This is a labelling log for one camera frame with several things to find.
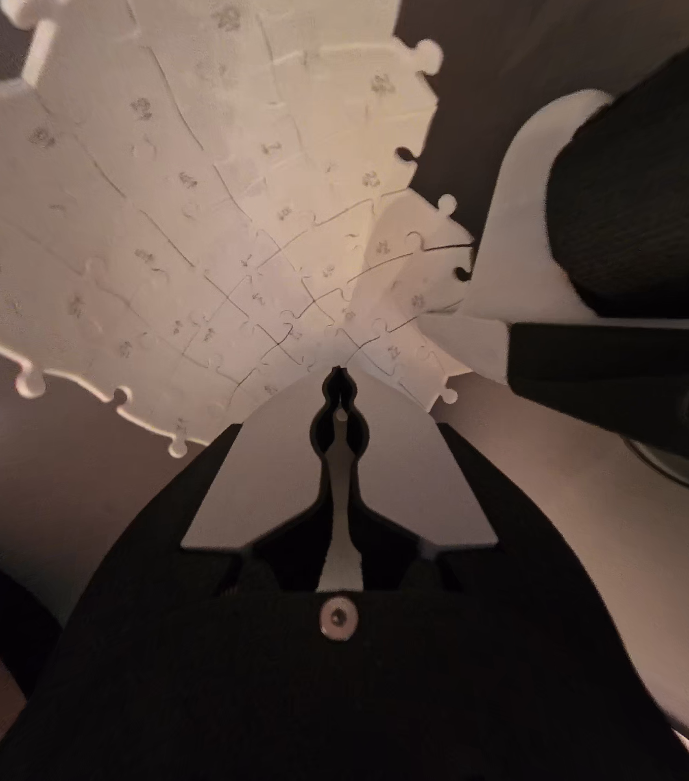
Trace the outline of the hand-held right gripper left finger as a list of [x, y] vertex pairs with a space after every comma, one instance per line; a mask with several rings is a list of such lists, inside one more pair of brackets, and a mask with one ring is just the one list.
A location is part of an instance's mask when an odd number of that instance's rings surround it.
[[336, 369], [310, 373], [242, 424], [181, 546], [240, 552], [313, 508], [334, 442]]

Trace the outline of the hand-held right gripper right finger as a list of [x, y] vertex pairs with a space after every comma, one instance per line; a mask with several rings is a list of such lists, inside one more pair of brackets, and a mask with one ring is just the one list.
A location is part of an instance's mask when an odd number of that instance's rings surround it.
[[428, 412], [363, 369], [347, 374], [360, 502], [435, 552], [494, 547], [496, 532]]

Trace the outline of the assembled white puzzle section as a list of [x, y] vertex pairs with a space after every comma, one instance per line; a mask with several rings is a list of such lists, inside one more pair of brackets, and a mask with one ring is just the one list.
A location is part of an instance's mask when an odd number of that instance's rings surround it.
[[473, 239], [410, 188], [434, 40], [401, 2], [0, 2], [33, 34], [0, 81], [0, 356], [183, 457], [315, 370], [429, 411], [467, 373], [417, 326]]

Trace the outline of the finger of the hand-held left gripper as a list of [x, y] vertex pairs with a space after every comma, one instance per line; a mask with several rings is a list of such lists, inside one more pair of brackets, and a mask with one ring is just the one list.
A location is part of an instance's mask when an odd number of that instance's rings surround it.
[[422, 315], [422, 333], [437, 347], [478, 376], [508, 381], [512, 323], [459, 312]]

